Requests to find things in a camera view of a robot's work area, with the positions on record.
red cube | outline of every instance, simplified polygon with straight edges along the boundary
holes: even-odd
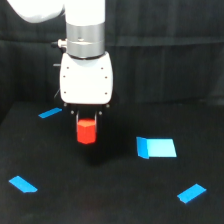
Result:
[[[95,120],[87,118],[78,121],[77,140],[83,144],[91,144],[96,141]]]

blue paper square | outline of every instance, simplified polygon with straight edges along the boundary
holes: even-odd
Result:
[[[42,113],[42,114],[39,114],[39,117],[41,117],[41,118],[46,118],[46,117],[49,117],[49,116],[51,116],[51,115],[53,115],[53,114],[56,114],[56,113],[58,113],[58,112],[60,112],[60,111],[62,111],[62,109],[60,109],[60,108],[54,108],[54,109],[52,109],[52,110],[49,110],[49,111],[44,112],[44,113]]]
[[[27,192],[36,192],[37,188],[26,182],[21,177],[17,176],[9,180],[9,183],[17,187],[19,190],[21,190],[23,193]]]
[[[147,149],[147,139],[137,137],[137,150],[138,156],[144,159],[149,159],[148,149]]]
[[[148,139],[150,157],[177,157],[173,139]]]
[[[195,184],[193,187],[187,189],[183,193],[179,194],[177,197],[186,204],[187,202],[191,201],[192,199],[199,196],[205,191],[206,189],[204,189],[198,184]]]

